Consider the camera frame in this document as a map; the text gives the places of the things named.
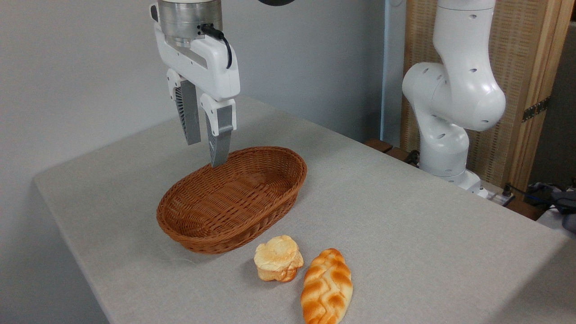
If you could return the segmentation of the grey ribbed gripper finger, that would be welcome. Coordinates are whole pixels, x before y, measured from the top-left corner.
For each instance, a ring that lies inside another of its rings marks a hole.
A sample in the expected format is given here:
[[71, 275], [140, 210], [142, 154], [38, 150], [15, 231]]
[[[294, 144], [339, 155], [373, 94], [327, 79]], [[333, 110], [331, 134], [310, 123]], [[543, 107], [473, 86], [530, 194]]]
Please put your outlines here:
[[218, 167], [228, 159], [232, 131], [237, 129], [236, 102], [234, 99], [216, 101], [202, 94], [200, 106], [206, 115], [211, 166]]
[[171, 68], [167, 70], [166, 76], [187, 144], [196, 144], [201, 141], [196, 87]]

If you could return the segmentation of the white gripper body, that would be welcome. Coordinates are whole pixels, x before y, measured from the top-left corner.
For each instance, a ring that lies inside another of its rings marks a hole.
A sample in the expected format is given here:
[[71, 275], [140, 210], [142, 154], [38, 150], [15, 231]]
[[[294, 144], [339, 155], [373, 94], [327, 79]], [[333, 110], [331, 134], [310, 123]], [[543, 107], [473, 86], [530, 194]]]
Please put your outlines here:
[[222, 39], [221, 4], [151, 4], [162, 61], [216, 101], [240, 91], [236, 54]]

